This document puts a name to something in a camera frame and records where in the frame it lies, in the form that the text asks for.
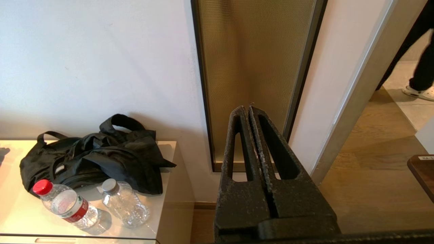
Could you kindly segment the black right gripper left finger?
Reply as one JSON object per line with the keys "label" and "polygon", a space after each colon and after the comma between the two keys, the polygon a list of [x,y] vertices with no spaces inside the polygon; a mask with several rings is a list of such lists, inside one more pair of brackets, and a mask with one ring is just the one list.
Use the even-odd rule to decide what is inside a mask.
{"label": "black right gripper left finger", "polygon": [[[216,242],[271,242],[279,239],[277,210],[264,175],[265,155],[269,158],[272,176],[278,170],[270,149],[258,147],[252,109],[253,106],[239,106],[229,118],[214,219]],[[245,182],[234,180],[237,136],[241,140]]]}

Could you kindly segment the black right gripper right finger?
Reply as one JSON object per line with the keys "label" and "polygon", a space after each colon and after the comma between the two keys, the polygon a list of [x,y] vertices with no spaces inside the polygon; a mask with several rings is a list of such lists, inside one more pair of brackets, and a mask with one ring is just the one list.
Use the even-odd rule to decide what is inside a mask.
{"label": "black right gripper right finger", "polygon": [[339,235],[337,216],[265,111],[249,107],[270,217],[261,238]]}

